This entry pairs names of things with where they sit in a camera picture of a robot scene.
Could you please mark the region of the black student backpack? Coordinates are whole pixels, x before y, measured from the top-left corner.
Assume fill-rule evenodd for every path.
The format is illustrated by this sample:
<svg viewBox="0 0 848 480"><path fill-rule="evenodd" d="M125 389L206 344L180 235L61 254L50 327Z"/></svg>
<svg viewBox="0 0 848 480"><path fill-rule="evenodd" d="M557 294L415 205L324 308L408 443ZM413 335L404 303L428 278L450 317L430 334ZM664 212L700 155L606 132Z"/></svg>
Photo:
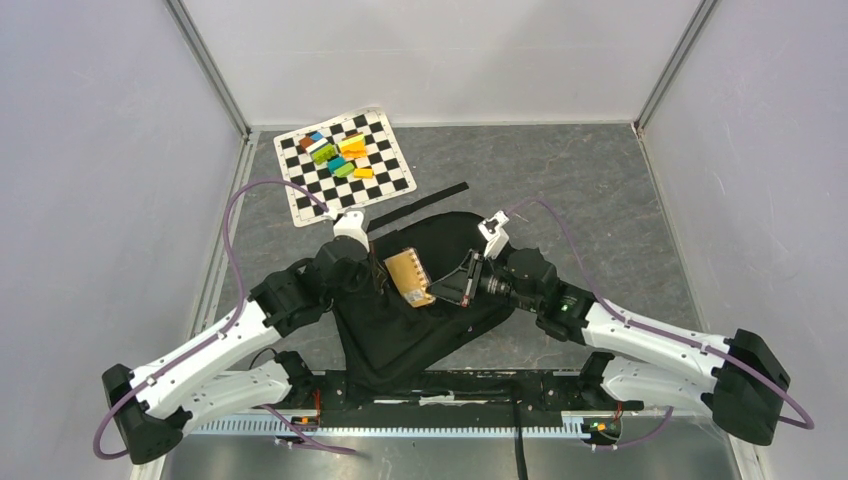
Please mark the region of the black student backpack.
<svg viewBox="0 0 848 480"><path fill-rule="evenodd" d="M462 211L426 217L392 230L372 245L378 271L412 248L430 277L439 279L485 245L482 216ZM333 309L352 382L373 390L398 387L471 340L500 325L510 307L475 302L462 308L438 299L416 308L390 279L359 293L341 294Z"/></svg>

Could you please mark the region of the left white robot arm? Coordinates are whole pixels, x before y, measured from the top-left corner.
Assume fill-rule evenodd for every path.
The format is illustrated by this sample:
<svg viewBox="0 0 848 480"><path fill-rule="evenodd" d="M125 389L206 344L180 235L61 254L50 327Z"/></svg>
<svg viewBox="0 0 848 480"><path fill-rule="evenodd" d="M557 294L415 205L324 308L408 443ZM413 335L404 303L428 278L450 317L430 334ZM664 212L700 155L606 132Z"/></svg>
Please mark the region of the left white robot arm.
<svg viewBox="0 0 848 480"><path fill-rule="evenodd" d="M314 257L268 275L233 310L175 350L135 368L115 364L105 370L108 411L92 439L95 457L127 457L141 465L210 420L282 400L290 407L306 405L314 381L289 370L284 360L232 375L225 371L317 322L336 303L342 282L367 263L369 247L364 232L337 233Z"/></svg>

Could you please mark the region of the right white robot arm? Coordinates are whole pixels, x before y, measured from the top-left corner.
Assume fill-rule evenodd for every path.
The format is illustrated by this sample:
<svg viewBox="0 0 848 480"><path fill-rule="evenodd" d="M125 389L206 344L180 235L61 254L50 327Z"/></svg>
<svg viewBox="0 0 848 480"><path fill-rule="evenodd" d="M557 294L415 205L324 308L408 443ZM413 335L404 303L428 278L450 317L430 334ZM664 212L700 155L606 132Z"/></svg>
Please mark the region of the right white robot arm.
<svg viewBox="0 0 848 480"><path fill-rule="evenodd" d="M628 311L561 280L536 249L497 260L469 251L428 291L461 307L502 303L532 312L548 336L595 348L577 382L591 408L612 400L680 408L748 443L773 442L790 377L751 331L723 337Z"/></svg>

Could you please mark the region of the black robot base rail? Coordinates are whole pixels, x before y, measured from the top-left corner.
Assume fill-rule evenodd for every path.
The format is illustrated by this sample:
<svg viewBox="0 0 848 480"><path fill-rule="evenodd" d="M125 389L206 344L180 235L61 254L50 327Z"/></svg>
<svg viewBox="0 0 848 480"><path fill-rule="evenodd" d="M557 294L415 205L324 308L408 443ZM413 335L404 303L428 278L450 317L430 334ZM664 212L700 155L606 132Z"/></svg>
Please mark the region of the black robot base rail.
<svg viewBox="0 0 848 480"><path fill-rule="evenodd" d="M323 427L554 427L564 412L640 412L641 401L617 401L574 371L425 370L391 385L355 381L326 370L296 381L275 408L314 410Z"/></svg>

